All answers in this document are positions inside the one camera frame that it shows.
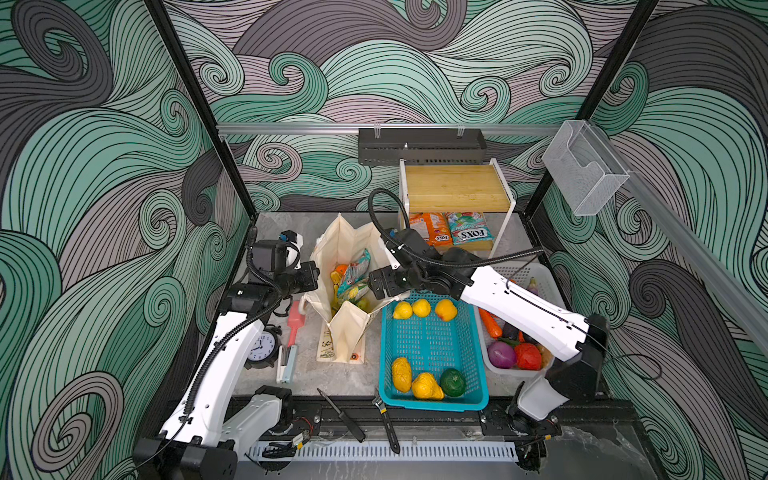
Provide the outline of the pink green candy bag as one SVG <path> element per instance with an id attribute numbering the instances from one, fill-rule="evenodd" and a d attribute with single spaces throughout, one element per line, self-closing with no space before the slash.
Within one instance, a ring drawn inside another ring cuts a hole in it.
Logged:
<path id="1" fill-rule="evenodd" d="M 360 257 L 348 265 L 340 286 L 351 287 L 361 281 L 369 269 L 370 262 L 371 254 L 368 249 L 364 249 Z"/>

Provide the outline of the yellow banana bunch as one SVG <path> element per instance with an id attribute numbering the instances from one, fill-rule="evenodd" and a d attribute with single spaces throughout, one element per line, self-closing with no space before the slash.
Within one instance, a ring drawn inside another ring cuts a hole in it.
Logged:
<path id="1" fill-rule="evenodd" d="M 332 282 L 333 297 L 336 298 L 338 296 L 338 290 L 340 288 L 341 281 L 343 279 L 343 275 L 339 271 L 333 270 L 330 273 L 330 279 L 331 279 L 331 282 Z"/>

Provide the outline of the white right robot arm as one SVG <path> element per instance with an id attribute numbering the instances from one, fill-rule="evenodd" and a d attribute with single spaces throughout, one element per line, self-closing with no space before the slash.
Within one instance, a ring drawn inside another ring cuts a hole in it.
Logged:
<path id="1" fill-rule="evenodd" d="M 460 248 L 440 254 L 413 229 L 378 231 L 389 264 L 369 275 L 377 299 L 411 292 L 446 296 L 489 312 L 530 335 L 554 356 L 549 369 L 523 383 L 516 395 L 518 412 L 542 421 L 569 401 L 595 398 L 607 353 L 607 320 L 550 303 L 493 268 L 525 256 L 525 251 L 489 259 Z"/>

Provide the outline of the cream floral tote bag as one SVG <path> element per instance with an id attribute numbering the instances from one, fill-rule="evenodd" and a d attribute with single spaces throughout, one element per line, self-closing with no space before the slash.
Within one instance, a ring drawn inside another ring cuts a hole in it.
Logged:
<path id="1" fill-rule="evenodd" d="M 371 223 L 354 227 L 342 216 L 337 216 L 315 243 L 310 259 L 319 268 L 318 288 L 305 294 L 300 305 L 311 307 L 321 318 L 316 350 L 316 360 L 321 363 L 362 364 L 367 328 L 385 306 L 406 298 L 399 294 L 378 300 L 367 292 L 362 296 L 362 308 L 335 299 L 331 272 L 340 265 L 351 265 L 364 253 L 370 254 L 371 271 L 396 264 Z"/>

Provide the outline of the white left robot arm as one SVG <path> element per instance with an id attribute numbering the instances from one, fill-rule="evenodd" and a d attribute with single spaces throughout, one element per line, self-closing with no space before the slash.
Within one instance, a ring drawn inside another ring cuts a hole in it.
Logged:
<path id="1" fill-rule="evenodd" d="M 214 332 L 182 400 L 160 432 L 138 441 L 129 479 L 232 479 L 240 456 L 276 426 L 286 390 L 256 393 L 245 411 L 226 416 L 249 353 L 273 312 L 318 287 L 319 270 L 301 259 L 303 238 L 284 231 L 247 248 L 248 278 L 232 284 L 217 306 Z"/>

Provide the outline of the yellow green candy bag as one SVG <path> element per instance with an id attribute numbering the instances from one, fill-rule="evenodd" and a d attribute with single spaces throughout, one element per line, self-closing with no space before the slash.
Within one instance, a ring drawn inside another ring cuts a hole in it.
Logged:
<path id="1" fill-rule="evenodd" d="M 345 302 L 351 302 L 357 304 L 362 300 L 370 291 L 367 281 L 360 281 L 355 285 L 350 286 L 344 292 L 338 291 L 335 297 L 335 305 L 340 308 Z"/>

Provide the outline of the purple eggplant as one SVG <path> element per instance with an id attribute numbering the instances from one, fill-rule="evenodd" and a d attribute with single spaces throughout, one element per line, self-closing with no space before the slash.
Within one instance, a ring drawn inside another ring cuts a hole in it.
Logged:
<path id="1" fill-rule="evenodd" d="M 527 290 L 535 295 L 539 295 L 538 283 L 535 278 L 531 278 Z"/>

